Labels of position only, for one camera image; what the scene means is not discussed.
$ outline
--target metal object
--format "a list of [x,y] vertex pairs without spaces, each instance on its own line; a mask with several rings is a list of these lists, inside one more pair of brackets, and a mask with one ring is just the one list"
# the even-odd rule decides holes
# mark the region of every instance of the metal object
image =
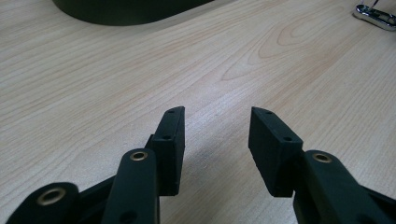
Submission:
[[356,10],[353,15],[361,20],[368,21],[384,30],[396,31],[396,16],[374,9],[374,6],[378,0],[376,0],[371,7],[363,5],[356,6]]
[[179,191],[184,107],[166,111],[144,148],[124,154],[115,176],[78,192],[53,183],[30,194],[7,224],[160,223],[160,196]]
[[333,155],[309,150],[273,112],[253,107],[248,146],[268,191],[294,196],[299,223],[396,223],[396,201],[358,184]]

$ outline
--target wooden table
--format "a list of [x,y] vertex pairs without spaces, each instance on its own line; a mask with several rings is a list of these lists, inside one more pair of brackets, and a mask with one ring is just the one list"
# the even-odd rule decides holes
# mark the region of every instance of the wooden table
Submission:
[[[78,21],[50,0],[0,3],[0,223],[32,191],[84,190],[186,107],[180,194],[162,223],[295,223],[248,150],[250,108],[276,112],[396,198],[396,33],[356,1],[216,0],[146,25]],[[396,12],[396,2],[378,6]]]

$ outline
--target screw hole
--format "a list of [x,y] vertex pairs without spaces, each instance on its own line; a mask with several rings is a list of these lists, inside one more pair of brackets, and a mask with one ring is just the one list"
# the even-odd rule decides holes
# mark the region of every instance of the screw hole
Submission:
[[325,163],[330,163],[332,162],[332,159],[324,154],[320,154],[320,153],[315,153],[313,155],[314,159],[316,161],[320,161],[320,162],[325,162]]
[[131,224],[136,221],[137,214],[134,211],[127,211],[120,216],[120,223]]
[[65,194],[66,194],[66,190],[64,190],[63,188],[49,189],[44,193],[42,193],[37,198],[36,202],[42,206],[47,206],[59,202],[64,197]]
[[135,152],[131,155],[131,160],[133,161],[142,161],[148,156],[147,152]]

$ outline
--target dark base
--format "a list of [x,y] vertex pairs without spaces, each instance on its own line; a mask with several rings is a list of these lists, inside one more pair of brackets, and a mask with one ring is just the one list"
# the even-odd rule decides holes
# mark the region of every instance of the dark base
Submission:
[[159,21],[213,0],[53,0],[66,14],[103,25]]

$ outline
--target wood grain surface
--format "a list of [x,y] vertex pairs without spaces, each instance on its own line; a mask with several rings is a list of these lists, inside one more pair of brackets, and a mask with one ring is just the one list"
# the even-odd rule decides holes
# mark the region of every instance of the wood grain surface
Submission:
[[[116,173],[171,107],[186,107],[180,194],[162,223],[296,223],[248,150],[250,108],[304,150],[337,156],[396,198],[396,33],[351,0],[216,0],[145,25],[73,19],[50,0],[0,2],[0,223],[32,191]],[[396,2],[379,9],[396,13]]]

